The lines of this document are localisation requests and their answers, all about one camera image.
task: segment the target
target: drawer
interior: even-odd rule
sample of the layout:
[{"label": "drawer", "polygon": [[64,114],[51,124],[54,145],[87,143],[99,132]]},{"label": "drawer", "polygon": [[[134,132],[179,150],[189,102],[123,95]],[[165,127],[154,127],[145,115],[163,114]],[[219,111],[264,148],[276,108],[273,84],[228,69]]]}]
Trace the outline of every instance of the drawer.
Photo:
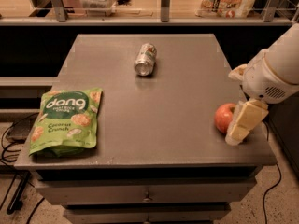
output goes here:
[{"label": "drawer", "polygon": [[65,209],[64,217],[74,224],[81,223],[179,223],[195,224],[221,219],[230,211],[225,204],[175,205],[104,205]]},{"label": "drawer", "polygon": [[51,204],[206,203],[240,201],[256,184],[247,180],[39,181]]}]

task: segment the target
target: apple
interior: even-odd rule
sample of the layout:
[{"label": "apple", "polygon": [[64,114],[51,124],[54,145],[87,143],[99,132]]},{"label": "apple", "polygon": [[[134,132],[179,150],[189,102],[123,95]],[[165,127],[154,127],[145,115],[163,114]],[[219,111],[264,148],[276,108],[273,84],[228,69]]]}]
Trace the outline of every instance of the apple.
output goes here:
[{"label": "apple", "polygon": [[224,134],[227,134],[227,129],[230,122],[233,120],[235,110],[235,103],[225,103],[216,110],[214,116],[214,123],[216,128]]}]

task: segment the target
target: gray tabletop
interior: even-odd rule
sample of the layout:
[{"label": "gray tabletop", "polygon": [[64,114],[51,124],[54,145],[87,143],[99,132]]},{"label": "gray tabletop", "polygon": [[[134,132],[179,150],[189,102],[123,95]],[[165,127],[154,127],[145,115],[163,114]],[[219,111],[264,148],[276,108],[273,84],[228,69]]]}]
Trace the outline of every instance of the gray tabletop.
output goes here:
[{"label": "gray tabletop", "polygon": [[[142,44],[158,50],[152,77],[133,68]],[[231,147],[214,126],[219,105],[245,100],[214,35],[79,35],[53,90],[103,89],[98,143],[73,158],[28,157],[16,168],[273,165],[261,126]]]}]

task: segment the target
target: soda can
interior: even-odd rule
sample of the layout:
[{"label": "soda can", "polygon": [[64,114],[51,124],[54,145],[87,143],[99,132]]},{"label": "soda can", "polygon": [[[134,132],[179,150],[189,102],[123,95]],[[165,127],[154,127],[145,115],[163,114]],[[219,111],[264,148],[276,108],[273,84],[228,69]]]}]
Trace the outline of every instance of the soda can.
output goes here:
[{"label": "soda can", "polygon": [[140,76],[150,75],[156,62],[157,49],[151,43],[145,43],[141,46],[137,59],[134,63],[134,69]]}]

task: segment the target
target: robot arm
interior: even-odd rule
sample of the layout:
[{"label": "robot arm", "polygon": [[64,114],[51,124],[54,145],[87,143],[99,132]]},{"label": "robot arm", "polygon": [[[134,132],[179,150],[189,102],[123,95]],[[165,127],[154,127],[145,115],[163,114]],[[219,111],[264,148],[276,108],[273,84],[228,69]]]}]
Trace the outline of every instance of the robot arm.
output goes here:
[{"label": "robot arm", "polygon": [[243,91],[250,99],[235,108],[225,137],[229,145],[241,143],[267,116],[268,104],[280,103],[299,91],[299,24],[242,68]]}]

